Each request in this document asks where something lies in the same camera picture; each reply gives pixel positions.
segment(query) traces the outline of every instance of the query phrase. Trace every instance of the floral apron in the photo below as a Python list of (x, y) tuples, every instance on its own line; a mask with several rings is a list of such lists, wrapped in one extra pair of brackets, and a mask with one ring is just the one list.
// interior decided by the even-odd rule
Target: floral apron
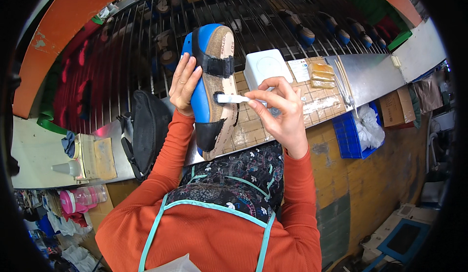
[(227, 212), (263, 227), (255, 269), (260, 272), (275, 212), (283, 199), (283, 169), (283, 150), (276, 141), (184, 168), (180, 186), (162, 199), (138, 271), (145, 270), (148, 251), (164, 211), (190, 204)]

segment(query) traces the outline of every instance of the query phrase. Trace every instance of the white brush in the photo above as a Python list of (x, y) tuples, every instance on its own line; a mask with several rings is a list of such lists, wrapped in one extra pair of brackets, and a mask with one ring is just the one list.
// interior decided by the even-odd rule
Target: white brush
[[(217, 94), (216, 95), (217, 102), (220, 104), (240, 104), (242, 102), (248, 102), (250, 99), (248, 97), (243, 97), (242, 95), (237, 94)], [(266, 104), (264, 100), (258, 100), (261, 103)]]

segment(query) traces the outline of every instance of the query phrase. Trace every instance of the paper label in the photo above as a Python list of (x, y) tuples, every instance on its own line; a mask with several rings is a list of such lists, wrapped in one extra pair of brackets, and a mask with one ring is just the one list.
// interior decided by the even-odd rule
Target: paper label
[(298, 59), (288, 61), (291, 71), (296, 78), (296, 82), (303, 82), (310, 80), (309, 72), (307, 71), (306, 59)]

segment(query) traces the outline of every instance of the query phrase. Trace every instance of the fingernail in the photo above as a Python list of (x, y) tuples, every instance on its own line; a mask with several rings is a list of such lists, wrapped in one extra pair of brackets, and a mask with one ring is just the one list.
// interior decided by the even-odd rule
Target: fingernail
[(253, 100), (249, 100), (249, 101), (247, 102), (247, 104), (248, 104), (251, 108), (253, 108), (253, 109), (255, 109), (255, 108), (257, 107), (257, 103), (254, 102)]

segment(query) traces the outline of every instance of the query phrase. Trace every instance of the black mesh bag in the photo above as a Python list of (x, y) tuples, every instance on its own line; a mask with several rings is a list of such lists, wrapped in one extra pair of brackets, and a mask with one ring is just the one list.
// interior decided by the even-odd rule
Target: black mesh bag
[[(151, 172), (164, 144), (172, 115), (167, 106), (153, 94), (137, 90), (133, 93), (131, 113), (118, 117), (122, 126), (122, 146), (138, 181)], [(132, 143), (125, 137), (127, 130)]]

